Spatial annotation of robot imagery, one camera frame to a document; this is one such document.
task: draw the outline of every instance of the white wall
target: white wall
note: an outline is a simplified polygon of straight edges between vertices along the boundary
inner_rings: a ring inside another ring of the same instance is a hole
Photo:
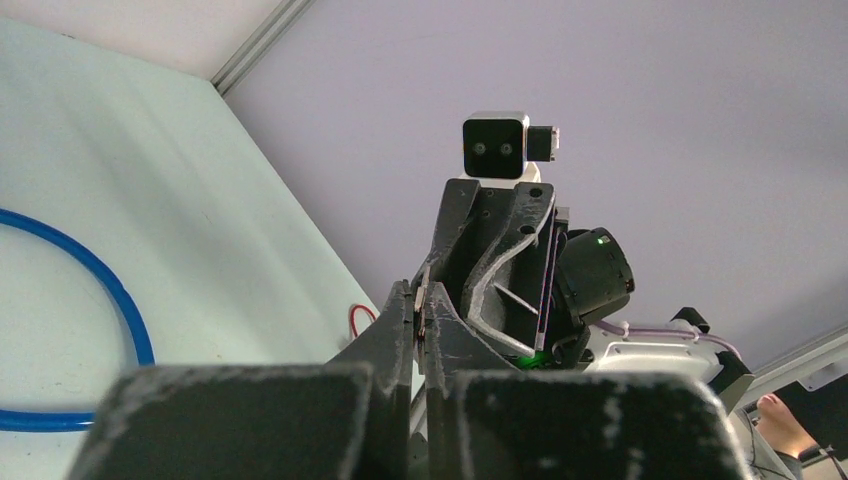
[[[209,83],[8,20],[0,206],[100,256],[162,363],[323,362],[367,303]],[[83,267],[0,226],[0,409],[91,408],[127,349]],[[81,438],[0,432],[0,478],[60,478]]]
[[[212,78],[280,0],[2,0],[0,16]]]
[[[461,123],[562,128],[543,179],[752,368],[848,321],[848,4],[316,2],[228,98],[375,301],[426,254]]]

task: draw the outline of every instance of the blue cable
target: blue cable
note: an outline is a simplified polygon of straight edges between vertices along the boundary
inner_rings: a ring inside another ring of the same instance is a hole
[[[153,346],[141,313],[130,294],[109,267],[73,238],[38,220],[0,208],[0,224],[18,228],[43,238],[66,251],[83,264],[103,284],[118,305],[132,336],[140,366],[153,365]],[[17,412],[0,410],[0,430],[11,432],[75,432],[85,430],[94,419],[92,412]]]

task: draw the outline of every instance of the black plastic part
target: black plastic part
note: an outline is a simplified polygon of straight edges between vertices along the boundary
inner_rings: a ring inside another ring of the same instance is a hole
[[[588,367],[592,362],[595,361],[595,354],[588,348],[583,350],[583,355],[580,356],[580,360],[577,362],[577,368],[575,370],[583,371]]]
[[[556,160],[554,146],[554,127],[530,127],[527,129],[527,161],[553,162]]]
[[[592,310],[589,313],[584,314],[580,317],[580,319],[586,325],[592,325],[598,320],[603,320],[604,318],[612,315],[613,313],[624,308],[628,303],[630,303],[630,295],[619,298],[618,300],[613,300],[612,302],[604,305],[603,307],[598,307]]]
[[[710,324],[692,307],[681,308],[672,320],[685,320],[689,325],[697,327],[702,333],[710,333]]]
[[[556,286],[572,317],[619,301],[635,288],[624,252],[605,228],[569,234],[557,259],[556,275]]]
[[[743,479],[724,412],[668,374],[463,372],[439,479]]]
[[[106,396],[69,478],[354,478],[370,388],[367,365],[138,370]]]
[[[412,289],[421,285],[427,270],[431,283],[444,284],[461,316],[467,317],[475,306],[496,330],[531,348],[543,344],[551,314],[552,259],[560,238],[556,233],[561,229],[554,222],[553,204],[550,184],[499,189],[481,188],[473,179],[449,180],[430,253]],[[534,233],[522,233],[522,228]],[[473,305],[475,291],[481,296]]]
[[[561,345],[553,352],[561,368],[570,370],[577,367],[577,364],[587,351],[586,345],[589,344],[591,336],[592,333],[589,327],[584,326],[574,341]]]
[[[819,445],[833,447],[840,461],[848,459],[848,375],[812,392],[792,382],[775,393]]]
[[[404,439],[409,435],[412,400],[413,301],[409,283],[395,282],[374,324],[328,362],[368,362],[373,366],[365,445],[357,469],[360,478],[400,478],[406,473]]]
[[[507,362],[457,315],[440,283],[424,305],[424,374],[427,378],[427,435],[432,478],[457,474],[456,408],[448,401],[461,370],[512,370]]]
[[[725,410],[730,412],[737,407],[742,395],[748,391],[748,387],[754,381],[754,374],[733,352],[719,352],[716,357],[722,368],[710,381],[709,387],[724,404]]]
[[[427,439],[421,432],[415,432],[409,438],[407,447],[407,462],[409,463],[410,480],[429,480],[430,477],[430,455],[427,453],[429,446]]]
[[[462,124],[465,173],[469,177],[516,179],[527,165],[527,137],[521,120],[470,119]]]

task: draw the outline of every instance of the gray panel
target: gray panel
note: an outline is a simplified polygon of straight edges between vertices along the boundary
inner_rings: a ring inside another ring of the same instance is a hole
[[[848,4],[461,5],[316,2],[229,97],[372,298],[428,251],[463,119],[521,109],[628,254],[618,319],[694,306],[753,370],[846,323]]]

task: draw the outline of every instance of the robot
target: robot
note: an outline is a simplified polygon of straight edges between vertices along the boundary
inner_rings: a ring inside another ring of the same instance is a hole
[[[558,129],[481,112],[463,141],[430,252],[355,341],[325,365],[134,372],[71,478],[748,478],[726,413],[753,375],[693,308],[608,319],[633,272],[541,181]]]

